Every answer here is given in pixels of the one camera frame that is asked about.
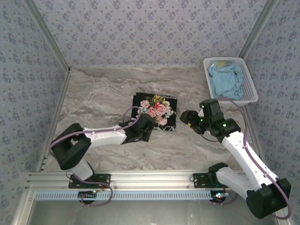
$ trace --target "floral wallpaper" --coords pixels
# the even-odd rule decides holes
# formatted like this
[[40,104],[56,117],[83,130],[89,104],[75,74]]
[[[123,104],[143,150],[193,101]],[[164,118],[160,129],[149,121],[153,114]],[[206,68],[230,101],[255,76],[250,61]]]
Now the floral wallpaper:
[[35,171],[64,79],[22,0],[0,1],[0,224]]
[[237,56],[266,0],[34,0],[70,67]]
[[259,100],[250,106],[271,169],[292,184],[292,219],[300,224],[300,2],[281,0],[246,63]]

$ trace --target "pink rose print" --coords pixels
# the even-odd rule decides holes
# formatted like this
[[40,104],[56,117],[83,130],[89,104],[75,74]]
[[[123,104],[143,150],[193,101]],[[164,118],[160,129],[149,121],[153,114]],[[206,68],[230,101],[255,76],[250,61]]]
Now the pink rose print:
[[162,105],[162,104],[160,104],[158,102],[155,103],[155,114],[157,116],[162,116],[166,112],[168,112],[168,109],[164,105]]
[[157,123],[160,124],[161,126],[164,126],[164,125],[167,124],[167,119],[166,119],[166,118],[159,117]]
[[149,101],[148,100],[141,101],[141,106],[147,109],[150,106]]
[[155,115],[155,109],[153,107],[150,107],[150,109],[148,109],[148,111],[146,112],[149,116],[151,116],[152,118],[154,118]]

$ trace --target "marble surface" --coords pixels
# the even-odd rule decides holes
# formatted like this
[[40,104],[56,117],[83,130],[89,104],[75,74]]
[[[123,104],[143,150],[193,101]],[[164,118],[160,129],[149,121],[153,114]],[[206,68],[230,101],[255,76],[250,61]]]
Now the marble surface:
[[[121,122],[136,92],[178,98],[176,131],[154,130],[149,142],[106,145],[89,149],[84,159],[99,170],[201,170],[218,162],[233,169],[240,166],[221,144],[208,142],[179,120],[185,110],[199,110],[210,98],[203,68],[85,68],[72,69],[55,136],[69,125],[86,128],[111,127]],[[234,107],[223,108],[244,129]],[[215,140],[209,134],[207,138]],[[60,171],[49,156],[45,171]]]

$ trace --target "laundry basket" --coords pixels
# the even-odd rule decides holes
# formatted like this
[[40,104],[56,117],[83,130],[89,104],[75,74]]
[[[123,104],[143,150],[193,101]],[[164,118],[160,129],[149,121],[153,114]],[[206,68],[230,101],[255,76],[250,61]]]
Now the laundry basket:
[[[243,106],[251,102],[256,102],[258,100],[258,95],[255,89],[255,86],[253,84],[251,75],[249,73],[249,70],[246,66],[246,63],[243,59],[238,58],[238,57],[212,57],[212,58],[206,58],[203,61],[204,64],[204,70],[205,70],[205,75],[208,83],[208,88],[210,90],[210,97],[214,98],[211,90],[211,85],[210,85],[210,79],[209,79],[209,74],[207,69],[209,66],[214,64],[215,62],[222,62],[222,61],[227,61],[227,62],[235,62],[240,65],[240,67],[243,70],[243,89],[244,89],[244,95],[242,100],[239,101],[234,101],[236,104]],[[232,106],[233,104],[229,101],[219,101],[220,106]]]

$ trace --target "blue cloth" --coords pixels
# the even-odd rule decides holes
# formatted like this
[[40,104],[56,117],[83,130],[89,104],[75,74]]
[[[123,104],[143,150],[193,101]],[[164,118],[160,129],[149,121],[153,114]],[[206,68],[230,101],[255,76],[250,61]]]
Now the blue cloth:
[[218,62],[208,69],[208,73],[214,98],[242,99],[244,74],[238,64]]

